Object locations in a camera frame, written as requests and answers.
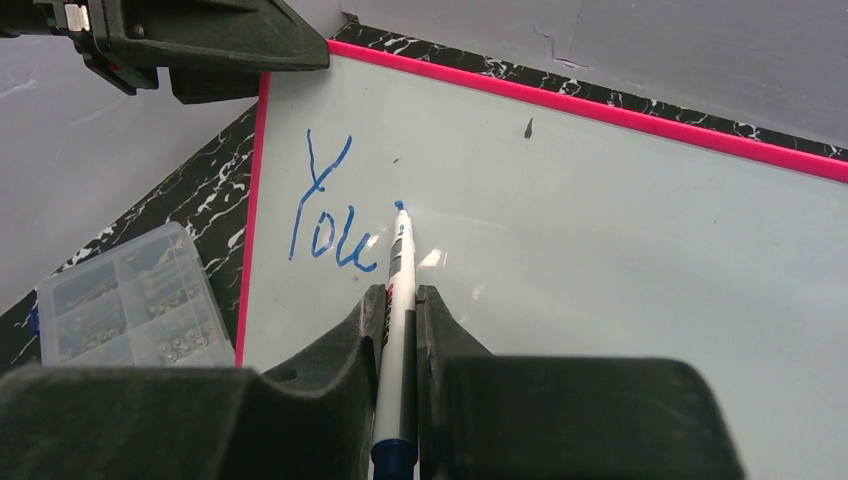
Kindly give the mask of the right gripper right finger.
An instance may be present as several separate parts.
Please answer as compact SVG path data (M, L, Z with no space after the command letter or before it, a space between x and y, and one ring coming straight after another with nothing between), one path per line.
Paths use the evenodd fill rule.
M497 355L417 292L424 479L742 479L712 390L668 358Z

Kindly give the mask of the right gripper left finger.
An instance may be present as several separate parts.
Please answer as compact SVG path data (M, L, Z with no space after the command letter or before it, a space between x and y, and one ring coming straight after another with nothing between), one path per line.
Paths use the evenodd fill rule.
M5 479L363 479L385 289L266 372L28 366L1 380Z

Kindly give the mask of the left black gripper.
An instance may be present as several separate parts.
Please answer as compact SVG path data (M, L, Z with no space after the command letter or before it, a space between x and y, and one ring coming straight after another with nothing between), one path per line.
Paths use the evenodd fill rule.
M133 96L171 76L183 104L257 95L266 72L330 65L325 38L284 1L3 1L1 37L70 39L85 66Z

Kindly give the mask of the white blue whiteboard marker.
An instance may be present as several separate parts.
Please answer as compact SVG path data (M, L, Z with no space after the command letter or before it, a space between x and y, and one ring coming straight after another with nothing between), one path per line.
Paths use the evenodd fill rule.
M375 479L412 479L418 461L416 248L411 217L402 201L395 206L370 453Z

